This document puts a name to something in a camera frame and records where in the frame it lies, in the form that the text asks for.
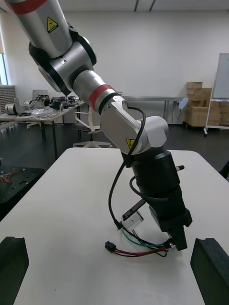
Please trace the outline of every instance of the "whiteboard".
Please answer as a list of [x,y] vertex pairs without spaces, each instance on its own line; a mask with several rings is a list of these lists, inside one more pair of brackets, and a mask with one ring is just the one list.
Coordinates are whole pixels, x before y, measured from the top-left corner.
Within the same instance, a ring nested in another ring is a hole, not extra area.
[[229,54],[220,54],[212,100],[229,100]]

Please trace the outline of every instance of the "white table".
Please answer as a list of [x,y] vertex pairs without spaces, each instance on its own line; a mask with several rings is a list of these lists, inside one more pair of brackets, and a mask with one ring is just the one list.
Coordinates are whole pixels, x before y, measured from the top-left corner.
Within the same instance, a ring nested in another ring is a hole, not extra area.
[[52,124],[52,135],[53,135],[53,144],[54,144],[54,153],[55,159],[58,158],[57,153],[57,145],[56,145],[56,131],[55,131],[55,121],[62,117],[62,122],[64,123],[63,116],[78,109],[80,111],[80,106],[84,104],[83,101],[80,101],[73,107],[69,107],[68,109],[64,109],[61,112],[57,112],[53,117],[41,118],[41,117],[33,117],[33,116],[18,116],[18,115],[8,115],[6,113],[0,114],[0,122],[9,122],[3,125],[4,128],[8,128],[13,125],[13,122],[39,122],[41,124],[42,138],[46,140],[45,135],[45,123]]
[[[229,253],[229,185],[198,153],[172,151],[193,223],[188,249],[125,258],[109,253],[106,241],[139,250],[115,228],[107,199],[122,162],[118,149],[68,149],[0,222],[0,240],[25,237],[30,265],[15,305],[204,305],[190,267],[195,238],[215,238]],[[125,169],[114,191],[120,219],[138,199]],[[154,243],[166,240],[150,215],[137,232]]]

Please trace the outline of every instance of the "white chair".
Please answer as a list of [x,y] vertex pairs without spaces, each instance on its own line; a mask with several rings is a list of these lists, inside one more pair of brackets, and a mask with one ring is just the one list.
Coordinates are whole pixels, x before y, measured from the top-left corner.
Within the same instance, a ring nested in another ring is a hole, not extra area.
[[[78,117],[78,114],[86,114],[88,116],[88,124],[81,121]],[[83,147],[95,147],[101,148],[101,146],[109,146],[112,145],[109,142],[99,142],[93,140],[93,134],[101,132],[100,129],[100,116],[91,108],[89,107],[88,112],[75,112],[75,119],[80,123],[76,125],[76,130],[87,132],[90,135],[90,141],[74,143],[73,147],[83,146]]]

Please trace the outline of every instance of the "metal bracket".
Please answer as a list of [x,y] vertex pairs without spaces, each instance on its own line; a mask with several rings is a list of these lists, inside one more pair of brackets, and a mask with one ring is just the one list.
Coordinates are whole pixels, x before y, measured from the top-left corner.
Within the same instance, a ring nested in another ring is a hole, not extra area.
[[140,209],[140,207],[142,207],[145,203],[146,201],[144,199],[141,199],[131,209],[129,209],[125,214],[123,214],[122,224],[126,229],[132,231],[141,222],[143,222],[144,219],[138,209]]

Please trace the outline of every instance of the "yellow warning sticker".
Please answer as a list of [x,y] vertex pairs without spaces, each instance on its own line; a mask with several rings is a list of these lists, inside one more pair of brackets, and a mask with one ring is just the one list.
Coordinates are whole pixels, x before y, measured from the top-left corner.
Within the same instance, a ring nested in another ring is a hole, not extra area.
[[126,142],[127,142],[127,145],[129,146],[129,149],[131,149],[135,143],[135,140],[126,139]]
[[47,26],[48,33],[50,34],[53,30],[55,30],[58,27],[59,27],[58,23],[48,17],[48,26]]

